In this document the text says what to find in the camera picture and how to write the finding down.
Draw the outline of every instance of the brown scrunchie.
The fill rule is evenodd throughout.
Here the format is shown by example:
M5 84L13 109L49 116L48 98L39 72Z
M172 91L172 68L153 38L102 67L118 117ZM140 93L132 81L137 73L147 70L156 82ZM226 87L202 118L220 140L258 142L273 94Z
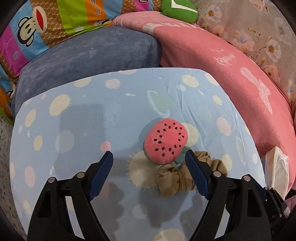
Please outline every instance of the brown scrunchie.
M207 151L195 151L199 161L206 162L213 171L220 171L227 176L227 169L219 159L211 159ZM195 189L194 181L185 163L178 169L173 163L157 169L157 185L163 197L171 197L177 192L188 192Z

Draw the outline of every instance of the white plastic bag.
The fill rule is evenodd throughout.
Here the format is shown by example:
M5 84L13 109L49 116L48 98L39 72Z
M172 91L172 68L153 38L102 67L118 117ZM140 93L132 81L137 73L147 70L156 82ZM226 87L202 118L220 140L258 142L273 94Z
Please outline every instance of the white plastic bag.
M289 157L280 148L274 147L262 158L267 187L274 188L285 200L289 185Z

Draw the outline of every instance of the floral fabric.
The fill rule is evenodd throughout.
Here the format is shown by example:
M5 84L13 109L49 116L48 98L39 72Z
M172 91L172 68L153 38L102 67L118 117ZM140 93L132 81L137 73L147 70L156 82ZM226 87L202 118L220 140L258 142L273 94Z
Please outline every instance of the floral fabric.
M197 24L250 57L296 109L296 36L270 0L190 0Z

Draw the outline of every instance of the gray-blue cushion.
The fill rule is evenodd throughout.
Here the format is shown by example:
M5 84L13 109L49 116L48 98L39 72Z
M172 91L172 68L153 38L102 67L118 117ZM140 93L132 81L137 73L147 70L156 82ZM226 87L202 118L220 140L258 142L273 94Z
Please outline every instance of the gray-blue cushion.
M128 28L108 27L78 35L50 48L22 69L11 111L15 117L26 100L85 77L159 67L160 54L154 37Z

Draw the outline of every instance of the green stripe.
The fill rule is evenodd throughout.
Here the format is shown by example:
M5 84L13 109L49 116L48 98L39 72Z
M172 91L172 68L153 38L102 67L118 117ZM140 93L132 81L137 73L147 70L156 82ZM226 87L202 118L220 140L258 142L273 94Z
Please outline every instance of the green stripe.
M77 34L77 27L85 27L84 30L90 27L84 0L57 0L57 5L67 34Z

